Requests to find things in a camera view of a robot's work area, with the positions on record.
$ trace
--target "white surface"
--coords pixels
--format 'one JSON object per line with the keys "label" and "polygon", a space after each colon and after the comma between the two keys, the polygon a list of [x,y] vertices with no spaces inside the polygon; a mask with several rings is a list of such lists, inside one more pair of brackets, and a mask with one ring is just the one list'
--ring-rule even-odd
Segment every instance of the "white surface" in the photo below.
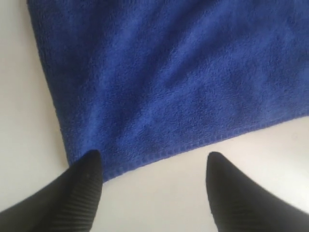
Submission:
{"label": "white surface", "polygon": [[[0,0],[0,211],[66,168],[26,0]],[[251,178],[309,212],[309,117],[177,155],[107,182],[92,232],[216,232],[206,158],[221,151]]]}

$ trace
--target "terry cloth texture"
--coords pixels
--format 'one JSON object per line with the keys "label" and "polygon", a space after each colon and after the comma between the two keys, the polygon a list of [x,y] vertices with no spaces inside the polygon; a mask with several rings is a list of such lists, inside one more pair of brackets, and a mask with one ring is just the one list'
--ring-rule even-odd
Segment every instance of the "terry cloth texture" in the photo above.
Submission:
{"label": "terry cloth texture", "polygon": [[308,0],[28,0],[69,163],[104,180],[309,114]]}

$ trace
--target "blue towel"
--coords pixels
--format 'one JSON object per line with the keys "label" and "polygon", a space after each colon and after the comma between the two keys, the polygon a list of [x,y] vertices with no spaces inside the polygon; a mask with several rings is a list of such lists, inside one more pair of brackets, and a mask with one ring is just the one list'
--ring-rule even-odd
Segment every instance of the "blue towel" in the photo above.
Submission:
{"label": "blue towel", "polygon": [[69,163],[105,181],[309,114],[308,0],[28,0]]}

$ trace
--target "white floor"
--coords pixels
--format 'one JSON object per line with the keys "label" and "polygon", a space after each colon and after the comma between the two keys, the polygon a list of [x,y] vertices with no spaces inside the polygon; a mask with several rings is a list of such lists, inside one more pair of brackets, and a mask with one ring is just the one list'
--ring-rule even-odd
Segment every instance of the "white floor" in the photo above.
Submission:
{"label": "white floor", "polygon": [[[26,0],[0,0],[0,211],[66,168]],[[220,151],[263,187],[309,212],[309,117],[196,149],[103,186],[92,232],[216,232],[206,159]]]}

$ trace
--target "blue fabric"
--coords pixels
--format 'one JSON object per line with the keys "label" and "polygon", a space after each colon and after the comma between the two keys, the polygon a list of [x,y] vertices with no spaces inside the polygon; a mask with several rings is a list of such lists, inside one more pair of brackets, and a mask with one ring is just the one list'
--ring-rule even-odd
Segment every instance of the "blue fabric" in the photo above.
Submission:
{"label": "blue fabric", "polygon": [[309,114],[308,0],[28,0],[68,160],[105,181]]}

